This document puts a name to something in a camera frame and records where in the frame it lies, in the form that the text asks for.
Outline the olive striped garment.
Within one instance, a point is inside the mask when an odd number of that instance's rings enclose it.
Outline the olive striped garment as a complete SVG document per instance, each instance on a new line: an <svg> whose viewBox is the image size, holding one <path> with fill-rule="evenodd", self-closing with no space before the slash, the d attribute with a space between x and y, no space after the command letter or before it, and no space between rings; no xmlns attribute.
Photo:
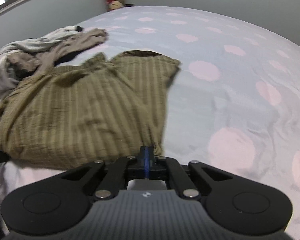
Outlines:
<svg viewBox="0 0 300 240"><path fill-rule="evenodd" d="M153 51L103 53L21 81L0 103L0 150L43 168L161 155L167 93L180 61Z"/></svg>

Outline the white grey garment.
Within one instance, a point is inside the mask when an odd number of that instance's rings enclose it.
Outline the white grey garment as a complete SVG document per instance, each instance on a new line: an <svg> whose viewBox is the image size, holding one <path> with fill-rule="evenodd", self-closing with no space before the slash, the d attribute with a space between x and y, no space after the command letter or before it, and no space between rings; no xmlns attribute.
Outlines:
<svg viewBox="0 0 300 240"><path fill-rule="evenodd" d="M0 48L0 99L14 89L23 74L34 72L41 64L42 53L83 31L79 26L66 26L39 38L11 42Z"/></svg>

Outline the taupe brown shirt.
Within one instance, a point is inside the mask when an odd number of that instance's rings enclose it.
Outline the taupe brown shirt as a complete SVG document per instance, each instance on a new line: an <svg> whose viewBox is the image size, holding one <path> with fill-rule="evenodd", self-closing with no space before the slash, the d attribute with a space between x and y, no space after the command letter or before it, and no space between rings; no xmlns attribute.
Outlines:
<svg viewBox="0 0 300 240"><path fill-rule="evenodd" d="M71 61L79 53L101 45L108 39L104 29L91 29L70 36L48 51L13 53L7 57L7 67L12 69L19 79L45 72L50 67Z"/></svg>

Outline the polka dot bed sheet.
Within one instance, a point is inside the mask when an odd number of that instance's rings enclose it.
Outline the polka dot bed sheet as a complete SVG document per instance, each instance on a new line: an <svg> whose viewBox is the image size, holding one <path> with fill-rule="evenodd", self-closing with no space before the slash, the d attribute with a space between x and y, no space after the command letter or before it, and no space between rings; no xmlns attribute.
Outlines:
<svg viewBox="0 0 300 240"><path fill-rule="evenodd" d="M161 155L68 170L0 163L0 239L300 239L300 47L212 12L130 7L84 21L108 39L60 66L131 50L180 61Z"/></svg>

